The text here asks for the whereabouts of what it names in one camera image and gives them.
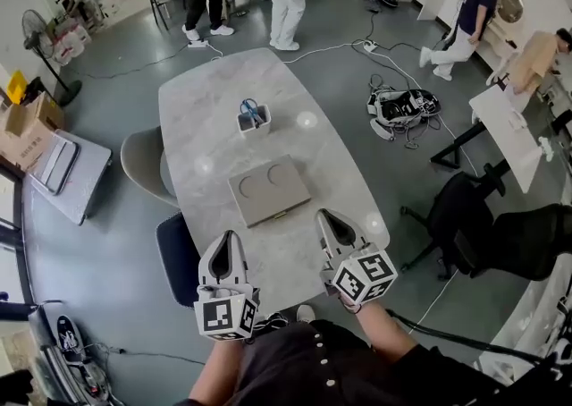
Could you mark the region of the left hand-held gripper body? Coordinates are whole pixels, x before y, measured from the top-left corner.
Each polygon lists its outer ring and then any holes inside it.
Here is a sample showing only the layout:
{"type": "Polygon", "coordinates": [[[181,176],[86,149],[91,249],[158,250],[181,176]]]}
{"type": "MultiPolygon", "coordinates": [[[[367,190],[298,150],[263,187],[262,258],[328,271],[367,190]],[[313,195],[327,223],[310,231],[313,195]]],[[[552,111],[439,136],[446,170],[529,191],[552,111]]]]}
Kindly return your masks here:
{"type": "Polygon", "coordinates": [[[253,334],[259,306],[259,289],[249,283],[233,288],[199,285],[193,309],[202,336],[214,341],[248,339],[253,334]]]}

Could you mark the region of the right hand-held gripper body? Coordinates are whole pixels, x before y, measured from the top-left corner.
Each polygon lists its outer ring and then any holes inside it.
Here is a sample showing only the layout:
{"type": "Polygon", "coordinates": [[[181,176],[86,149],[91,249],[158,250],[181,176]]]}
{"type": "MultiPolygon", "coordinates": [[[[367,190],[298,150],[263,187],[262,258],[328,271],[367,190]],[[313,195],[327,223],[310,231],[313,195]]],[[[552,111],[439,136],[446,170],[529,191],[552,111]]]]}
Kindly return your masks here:
{"type": "Polygon", "coordinates": [[[370,242],[361,249],[328,259],[320,277],[329,296],[338,292],[350,304],[365,304],[383,296],[398,272],[387,252],[370,242]]]}

